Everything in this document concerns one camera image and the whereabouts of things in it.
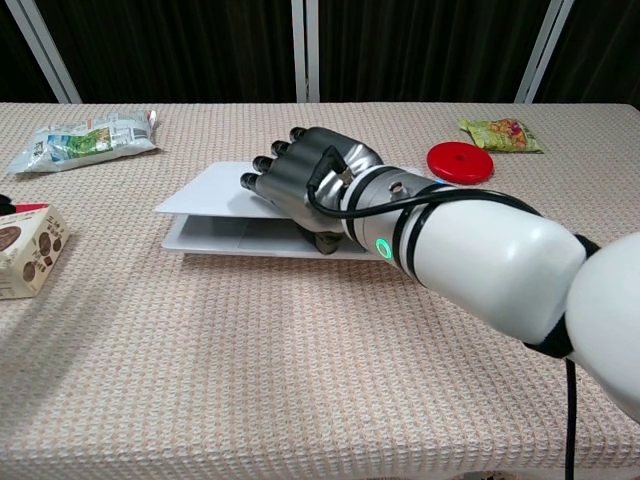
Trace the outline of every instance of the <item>black cable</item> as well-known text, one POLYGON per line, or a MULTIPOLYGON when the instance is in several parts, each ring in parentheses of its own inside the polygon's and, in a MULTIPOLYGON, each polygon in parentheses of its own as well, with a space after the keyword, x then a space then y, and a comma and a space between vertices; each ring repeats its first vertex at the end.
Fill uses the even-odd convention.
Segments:
POLYGON ((578 395, 576 386, 576 364, 566 359, 567 364, 567 438, 564 459, 564 478, 573 480, 576 453, 576 420, 578 414, 578 395))
POLYGON ((393 212, 395 210, 403 210, 407 207, 416 207, 427 203, 446 203, 456 202, 459 200, 488 200, 491 202, 502 203, 503 205, 508 205, 533 215, 541 216, 533 207, 530 207, 522 200, 512 197, 511 195, 493 192, 491 190, 479 190, 473 188, 446 190, 444 192, 430 192, 422 195, 416 195, 415 197, 403 198, 402 200, 397 200, 395 202, 383 203, 369 208, 349 211, 335 210, 333 208, 325 207, 316 198, 316 192, 312 187, 307 188, 307 198, 309 199, 309 204, 323 215, 343 220, 371 217, 373 215, 380 215, 382 213, 393 212))

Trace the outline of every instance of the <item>green snack bag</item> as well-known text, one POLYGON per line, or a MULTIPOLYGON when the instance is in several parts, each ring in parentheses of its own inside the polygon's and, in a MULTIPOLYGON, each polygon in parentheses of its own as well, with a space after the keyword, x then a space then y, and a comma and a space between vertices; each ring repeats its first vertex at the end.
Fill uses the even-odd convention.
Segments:
POLYGON ((6 171, 62 172, 153 150, 156 120, 155 110, 139 110, 42 127, 6 171))
POLYGON ((542 153, 536 137, 515 118, 495 121, 462 119, 458 126, 469 132, 473 142, 485 150, 542 153))

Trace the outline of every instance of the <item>black band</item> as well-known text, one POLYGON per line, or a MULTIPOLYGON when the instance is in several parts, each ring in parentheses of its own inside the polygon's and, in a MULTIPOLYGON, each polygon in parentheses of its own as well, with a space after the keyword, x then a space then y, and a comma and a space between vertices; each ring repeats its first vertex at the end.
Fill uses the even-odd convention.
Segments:
MULTIPOLYGON (((436 190, 438 188, 447 187, 447 186, 448 185, 446 184, 434 183, 429 185, 428 187, 423 188, 414 196, 417 197, 419 195, 432 192, 433 190, 436 190)), ((402 210, 402 213, 400 214, 400 216, 398 217, 398 221, 396 222, 396 226, 393 229, 393 240, 391 242, 391 246, 392 246, 391 248, 393 251, 393 261, 396 263, 396 266, 400 270, 403 269, 402 262, 400 260, 400 240, 402 239, 402 231, 404 230, 404 226, 406 225, 407 220, 409 220, 409 216, 411 215, 411 212, 413 212, 414 208, 415 207, 407 207, 404 210, 402 210)))
POLYGON ((567 332, 567 323, 564 315, 560 317, 560 321, 556 323, 556 326, 553 327, 553 330, 549 332, 549 335, 540 345, 525 343, 525 346, 553 358, 563 358, 573 352, 573 345, 571 345, 571 339, 567 332))
MULTIPOLYGON (((600 247, 588 238, 582 235, 575 236, 582 244, 587 252, 587 258, 600 250, 600 247)), ((535 350, 536 352, 544 353, 554 358, 563 358, 573 352, 573 345, 571 345, 571 339, 569 338, 569 332, 567 332, 567 323, 564 318, 564 314, 560 317, 556 326, 549 332, 549 335, 539 345, 531 345, 525 343, 525 346, 535 350)))
MULTIPOLYGON (((373 181, 373 179, 379 177, 384 172, 388 172, 389 170, 392 170, 394 168, 395 167, 391 167, 391 166, 380 167, 374 170, 373 172, 367 174, 365 178, 360 180, 358 185, 356 185, 356 188, 353 190, 351 197, 349 197, 349 202, 347 203, 347 212, 350 212, 351 210, 355 210, 356 206, 358 205, 358 201, 360 200, 360 196, 362 195, 362 192, 364 191, 365 188, 369 186, 369 184, 373 181)), ((347 232, 349 233, 349 236, 351 237, 351 239, 362 247, 363 245, 360 243, 360 240, 358 240, 358 238, 356 237, 356 231, 355 231, 355 228, 353 227, 353 220, 354 220, 353 218, 347 219, 346 221, 347 232)))
POLYGON ((409 270, 409 274, 418 281, 420 281, 420 279, 416 277, 416 267, 414 263, 416 242, 418 241, 420 232, 422 232, 422 227, 424 227, 424 224, 427 222, 433 211, 438 208, 439 205, 439 203, 433 202, 424 207, 424 210, 422 211, 422 213, 420 213, 418 220, 416 220, 416 223, 413 225, 411 235, 409 235, 409 242, 407 243, 407 269, 409 270))

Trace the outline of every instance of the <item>table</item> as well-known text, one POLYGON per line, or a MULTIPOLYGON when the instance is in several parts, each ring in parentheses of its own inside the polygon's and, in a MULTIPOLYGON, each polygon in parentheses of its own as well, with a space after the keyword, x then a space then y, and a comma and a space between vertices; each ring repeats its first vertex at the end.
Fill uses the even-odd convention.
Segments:
MULTIPOLYGON (((491 331, 382 262, 161 249, 153 208, 213 161, 268 154, 296 125, 425 170, 514 116, 545 153, 496 154, 485 184, 600 244, 638 230, 640 114, 624 105, 0 105, 3 164, 34 129, 153 107, 160 151, 2 174, 72 238, 35 299, 0 304, 0 478, 561 478, 561 361, 491 331)), ((640 475, 640 426, 578 372, 578 478, 640 475)))

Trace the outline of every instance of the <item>red plastic lid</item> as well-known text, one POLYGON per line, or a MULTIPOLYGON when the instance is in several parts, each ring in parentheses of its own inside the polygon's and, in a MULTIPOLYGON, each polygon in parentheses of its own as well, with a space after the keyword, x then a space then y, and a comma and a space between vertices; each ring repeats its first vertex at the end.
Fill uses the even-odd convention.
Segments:
POLYGON ((463 142, 439 143, 427 153, 427 166, 439 178, 472 185, 493 173, 493 160, 483 149, 463 142))

